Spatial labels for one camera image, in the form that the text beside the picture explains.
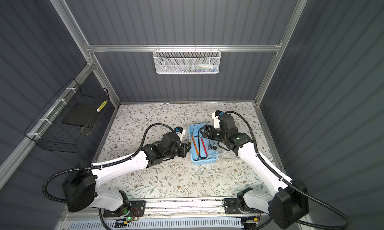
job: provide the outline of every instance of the ribbed wall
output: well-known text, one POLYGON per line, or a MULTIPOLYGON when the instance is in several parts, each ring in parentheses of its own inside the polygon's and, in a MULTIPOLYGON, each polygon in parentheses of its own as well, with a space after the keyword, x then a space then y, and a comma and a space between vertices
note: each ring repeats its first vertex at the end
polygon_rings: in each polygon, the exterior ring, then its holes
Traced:
MULTIPOLYGON (((297 0, 65 0, 91 45, 274 45, 297 0)), ((253 100, 273 53, 223 53, 220 72, 159 75, 151 53, 96 53, 122 102, 253 100)))
MULTIPOLYGON (((93 73, 85 85, 101 87, 93 73)), ((44 151, 35 146, 22 161, 11 178, 0 190, 0 225, 3 230, 31 229, 52 230, 61 216, 65 204, 50 201, 41 193, 44 181, 58 171, 73 168, 81 160, 92 161, 104 132, 112 117, 114 107, 108 103, 89 136, 81 153, 44 151)), ((61 184, 65 175, 56 178, 49 185, 49 193, 64 198, 61 184)))
MULTIPOLYGON (((28 125, 86 61, 49 0, 0 0, 0 45, 3 163, 28 125)), ((85 84, 100 87, 94 74, 85 84)), ((103 110, 108 114, 99 119, 81 154, 44 151, 38 146, 31 150, 0 190, 1 229, 55 227, 64 204, 46 199, 41 186, 54 173, 72 168, 80 160, 92 160, 114 107, 109 103, 103 110)), ((61 182, 55 180, 49 191, 63 197, 61 182)))
POLYGON ((273 45, 296 0, 66 0, 93 45, 273 45))
POLYGON ((0 0, 0 163, 86 61, 49 0, 0 0))
POLYGON ((152 53, 97 52, 122 102, 254 100, 273 52, 223 52, 218 74, 157 74, 152 53))
POLYGON ((261 104, 287 173, 356 230, 382 229, 383 45, 383 0, 310 0, 261 104))

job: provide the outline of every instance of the table surface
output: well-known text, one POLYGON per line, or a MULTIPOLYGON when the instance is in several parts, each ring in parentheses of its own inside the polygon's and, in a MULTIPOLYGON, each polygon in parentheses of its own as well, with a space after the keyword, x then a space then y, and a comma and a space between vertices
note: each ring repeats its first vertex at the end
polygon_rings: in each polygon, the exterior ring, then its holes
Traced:
MULTIPOLYGON (((259 150, 274 164, 252 102, 121 105, 98 161, 134 152, 140 145, 145 129, 152 123, 187 129, 190 124, 212 122, 212 112, 216 110, 240 113, 251 125, 259 150)), ((239 132, 249 134, 246 124, 237 116, 234 119, 239 132)), ((144 144, 160 140, 167 132, 165 127, 152 127, 144 144)), ((183 142, 188 139, 187 133, 183 142)), ((231 151, 229 154, 228 157, 234 156, 231 151)), ((193 165, 190 153, 186 158, 175 157, 159 165, 119 176, 102 187, 124 190, 130 199, 233 196, 247 187, 268 193, 262 180, 240 158, 193 165)))

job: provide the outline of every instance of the screwdriver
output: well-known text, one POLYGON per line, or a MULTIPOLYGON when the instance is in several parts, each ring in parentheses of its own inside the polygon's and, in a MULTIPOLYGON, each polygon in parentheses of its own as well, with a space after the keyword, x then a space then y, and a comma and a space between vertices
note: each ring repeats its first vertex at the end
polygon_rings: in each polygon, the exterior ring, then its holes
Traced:
POLYGON ((193 136, 193 131, 195 130, 195 125, 196 124, 193 125, 193 130, 190 133, 191 134, 190 136, 192 137, 193 145, 195 146, 195 150, 196 150, 196 154, 197 154, 197 159, 194 159, 194 160, 198 160, 199 159, 199 151, 198 151, 197 146, 196 146, 195 137, 193 136))

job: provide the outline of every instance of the blue plastic tray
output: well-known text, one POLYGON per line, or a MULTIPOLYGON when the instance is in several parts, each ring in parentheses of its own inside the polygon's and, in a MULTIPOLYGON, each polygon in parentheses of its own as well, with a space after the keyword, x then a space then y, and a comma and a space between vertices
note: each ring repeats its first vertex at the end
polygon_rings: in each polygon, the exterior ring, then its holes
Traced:
POLYGON ((197 153, 196 153, 196 149, 195 149, 195 146, 193 144, 193 141, 192 141, 192 137, 194 137, 195 142, 196 142, 196 146, 198 148, 197 150, 199 150, 199 142, 198 142, 199 139, 197 137, 197 132, 199 131, 200 128, 202 128, 206 124, 210 124, 210 123, 196 124, 193 132, 192 132, 192 130, 194 128, 194 125, 192 124, 192 125, 189 125, 189 127, 188 127, 189 140, 192 142, 191 150, 190 150, 191 160, 192 160, 194 165, 212 164, 212 163, 216 162, 216 160, 218 159, 217 150, 209 150, 209 148, 208 148, 209 140, 206 138, 202 138, 201 134, 200 134, 200 154, 202 157, 205 157, 204 147, 203 147, 203 144, 201 143, 201 139, 203 139, 205 148, 207 149, 208 157, 206 159, 201 159, 201 158, 197 157, 197 153))

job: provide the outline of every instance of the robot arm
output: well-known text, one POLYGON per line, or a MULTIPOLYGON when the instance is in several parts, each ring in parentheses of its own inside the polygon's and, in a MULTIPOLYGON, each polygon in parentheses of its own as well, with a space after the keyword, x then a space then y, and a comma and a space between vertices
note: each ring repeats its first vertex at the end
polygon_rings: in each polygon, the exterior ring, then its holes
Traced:
MULTIPOLYGON (((176 127, 175 132, 164 134, 161 141, 143 146, 137 155, 130 160, 105 168, 71 172, 63 182, 69 212, 77 212, 86 207, 105 208, 113 212, 129 206, 128 198, 123 191, 103 189, 101 185, 118 176, 151 167, 175 156, 186 157, 190 143, 181 143, 184 135, 185 130, 176 127)), ((92 163, 91 166, 118 162, 129 158, 131 155, 92 163)), ((76 167, 86 166, 89 165, 85 162, 76 165, 76 167)))
POLYGON ((263 194, 255 189, 248 188, 238 193, 237 205, 239 209, 244 212, 252 208, 262 210, 270 214, 275 223, 283 229, 306 215, 309 212, 308 199, 282 180, 285 179, 298 189, 307 192, 305 184, 300 180, 294 182, 290 177, 278 170, 260 151, 256 151, 256 144, 252 142, 247 134, 238 132, 235 121, 230 114, 216 111, 212 114, 212 117, 215 125, 202 127, 200 129, 202 136, 223 142, 228 150, 232 150, 235 155, 252 167, 269 190, 269 194, 263 194), (272 173, 266 165, 275 170, 281 176, 281 179, 272 173))

